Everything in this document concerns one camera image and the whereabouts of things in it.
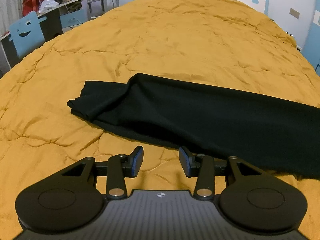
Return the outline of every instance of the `black cloth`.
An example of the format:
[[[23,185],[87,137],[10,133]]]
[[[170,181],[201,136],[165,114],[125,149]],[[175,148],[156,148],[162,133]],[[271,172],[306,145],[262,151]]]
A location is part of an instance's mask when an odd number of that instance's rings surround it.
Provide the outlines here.
[[[68,106],[122,137],[320,178],[316,107],[141,73],[127,84],[86,81]]]

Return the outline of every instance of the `metal screw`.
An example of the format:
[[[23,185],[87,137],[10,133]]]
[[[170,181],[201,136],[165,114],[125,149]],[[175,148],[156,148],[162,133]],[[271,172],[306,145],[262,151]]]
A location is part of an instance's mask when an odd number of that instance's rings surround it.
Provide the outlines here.
[[[109,194],[114,197],[120,197],[124,194],[124,190],[121,188],[113,188],[109,190]]]
[[[197,190],[197,194],[201,197],[209,197],[212,195],[212,191],[207,188],[201,188]]]

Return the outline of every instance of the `crosshair logo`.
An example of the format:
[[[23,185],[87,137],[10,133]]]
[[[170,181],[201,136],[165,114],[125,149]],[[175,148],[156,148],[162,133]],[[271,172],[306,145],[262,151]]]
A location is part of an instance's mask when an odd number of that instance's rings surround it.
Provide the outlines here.
[[[159,198],[163,198],[165,196],[166,196],[166,194],[164,194],[163,192],[160,192],[157,194],[157,197],[159,197]]]

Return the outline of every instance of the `bed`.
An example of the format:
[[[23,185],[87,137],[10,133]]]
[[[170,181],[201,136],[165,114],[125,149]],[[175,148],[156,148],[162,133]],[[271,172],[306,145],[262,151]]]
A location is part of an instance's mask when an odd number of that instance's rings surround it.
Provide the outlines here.
[[[235,0],[136,0],[46,42],[0,79],[0,239],[21,231],[25,187],[87,156],[105,161],[144,147],[134,189],[190,189],[178,152],[114,134],[70,113],[86,80],[136,73],[250,91],[320,107],[320,78],[295,40]],[[320,181],[270,171],[308,200],[300,231],[320,239]],[[105,190],[105,179],[97,188]],[[225,187],[216,179],[216,194]]]

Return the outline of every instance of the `curtain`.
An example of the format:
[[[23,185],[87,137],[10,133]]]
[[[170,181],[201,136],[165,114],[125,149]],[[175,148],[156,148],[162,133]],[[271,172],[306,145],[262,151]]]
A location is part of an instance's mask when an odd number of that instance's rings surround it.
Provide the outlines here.
[[[10,24],[22,18],[23,0],[0,0],[0,35],[9,30]]]

